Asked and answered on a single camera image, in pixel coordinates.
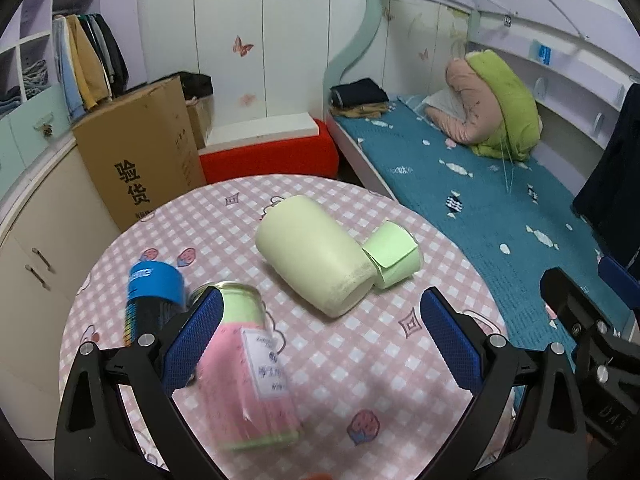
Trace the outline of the red storage box white lid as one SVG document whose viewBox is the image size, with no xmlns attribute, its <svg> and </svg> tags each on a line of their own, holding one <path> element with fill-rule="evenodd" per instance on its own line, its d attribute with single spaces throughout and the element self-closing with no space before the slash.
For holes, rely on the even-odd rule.
<svg viewBox="0 0 640 480">
<path fill-rule="evenodd" d="M 266 174 L 333 179 L 340 163 L 328 127 L 307 113 L 215 127 L 198 156 L 207 183 Z"/>
</svg>

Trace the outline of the small brown box with bag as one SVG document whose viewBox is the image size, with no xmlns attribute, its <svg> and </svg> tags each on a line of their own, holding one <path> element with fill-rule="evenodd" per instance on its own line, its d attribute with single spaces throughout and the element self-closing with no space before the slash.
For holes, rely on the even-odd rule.
<svg viewBox="0 0 640 480">
<path fill-rule="evenodd" d="M 205 148 L 214 122 L 214 86 L 208 75 L 178 72 L 196 147 Z"/>
</svg>

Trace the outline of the pink and green can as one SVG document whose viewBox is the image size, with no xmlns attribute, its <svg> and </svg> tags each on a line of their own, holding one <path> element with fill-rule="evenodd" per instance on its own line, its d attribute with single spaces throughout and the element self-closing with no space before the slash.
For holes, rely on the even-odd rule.
<svg viewBox="0 0 640 480">
<path fill-rule="evenodd" d="M 237 282 L 214 287 L 224 314 L 195 370 L 210 435 L 229 451 L 295 442 L 302 425 L 260 293 Z"/>
</svg>

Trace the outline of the small pale green cup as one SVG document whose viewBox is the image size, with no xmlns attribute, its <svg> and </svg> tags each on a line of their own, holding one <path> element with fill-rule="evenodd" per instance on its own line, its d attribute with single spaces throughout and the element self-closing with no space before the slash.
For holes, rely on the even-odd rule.
<svg viewBox="0 0 640 480">
<path fill-rule="evenodd" d="M 389 289 L 421 270 L 418 242 L 399 224 L 386 220 L 361 246 L 376 269 L 375 287 Z"/>
</svg>

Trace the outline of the hanging clothes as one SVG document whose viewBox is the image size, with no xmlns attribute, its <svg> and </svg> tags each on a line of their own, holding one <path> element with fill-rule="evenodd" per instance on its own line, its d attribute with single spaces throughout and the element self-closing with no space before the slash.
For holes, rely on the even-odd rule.
<svg viewBox="0 0 640 480">
<path fill-rule="evenodd" d="M 52 40 L 56 76 L 70 122 L 126 92 L 128 67 L 101 14 L 56 14 Z"/>
</svg>

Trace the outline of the blue black CoolTowel can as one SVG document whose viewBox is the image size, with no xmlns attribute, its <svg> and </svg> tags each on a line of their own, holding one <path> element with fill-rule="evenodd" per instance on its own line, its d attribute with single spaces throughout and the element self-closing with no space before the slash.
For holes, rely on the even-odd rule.
<svg viewBox="0 0 640 480">
<path fill-rule="evenodd" d="M 186 288 L 178 269 L 161 261 L 140 261 L 129 272 L 124 343 L 158 334 L 175 315 L 186 310 Z"/>
</svg>

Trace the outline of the folded dark clothes pile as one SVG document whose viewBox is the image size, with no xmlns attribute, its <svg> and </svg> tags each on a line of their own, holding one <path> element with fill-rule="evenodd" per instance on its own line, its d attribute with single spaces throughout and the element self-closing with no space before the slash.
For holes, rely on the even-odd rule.
<svg viewBox="0 0 640 480">
<path fill-rule="evenodd" d="M 347 118 L 381 118 L 390 110 L 390 98 L 371 78 L 330 89 L 330 112 Z"/>
</svg>

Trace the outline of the black cloth on chair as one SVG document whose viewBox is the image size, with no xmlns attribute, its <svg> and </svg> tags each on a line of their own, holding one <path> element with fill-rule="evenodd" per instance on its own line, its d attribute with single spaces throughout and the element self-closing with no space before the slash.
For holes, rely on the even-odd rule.
<svg viewBox="0 0 640 480">
<path fill-rule="evenodd" d="M 639 86 L 632 84 L 600 162 L 573 200 L 603 250 L 639 276 Z"/>
</svg>

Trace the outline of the large pale green cup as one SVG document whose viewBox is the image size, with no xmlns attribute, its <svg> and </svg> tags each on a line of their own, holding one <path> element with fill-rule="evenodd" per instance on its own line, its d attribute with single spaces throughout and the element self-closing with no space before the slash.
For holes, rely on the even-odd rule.
<svg viewBox="0 0 640 480">
<path fill-rule="evenodd" d="M 291 196 L 268 209 L 255 243 L 280 278 L 328 318 L 352 310 L 376 279 L 357 241 L 307 196 Z"/>
</svg>

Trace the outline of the large cardboard box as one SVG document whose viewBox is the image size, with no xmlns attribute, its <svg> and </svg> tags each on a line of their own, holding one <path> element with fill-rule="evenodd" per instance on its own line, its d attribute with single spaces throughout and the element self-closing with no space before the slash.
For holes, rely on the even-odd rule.
<svg viewBox="0 0 640 480">
<path fill-rule="evenodd" d="M 206 185 L 178 77 L 98 106 L 72 131 L 89 176 L 121 231 Z"/>
</svg>

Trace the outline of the teal patterned bed mattress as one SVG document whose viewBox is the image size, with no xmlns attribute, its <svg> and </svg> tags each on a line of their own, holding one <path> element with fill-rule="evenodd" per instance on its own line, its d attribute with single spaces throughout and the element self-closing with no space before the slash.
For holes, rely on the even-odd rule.
<svg viewBox="0 0 640 480">
<path fill-rule="evenodd" d="M 616 330 L 630 311 L 599 278 L 603 255 L 590 226 L 573 214 L 570 191 L 538 162 L 480 157 L 455 144 L 404 100 L 379 118 L 337 118 L 401 205 L 456 244 L 495 299 L 510 338 L 542 348 L 570 334 L 539 295 L 558 266 Z"/>
</svg>

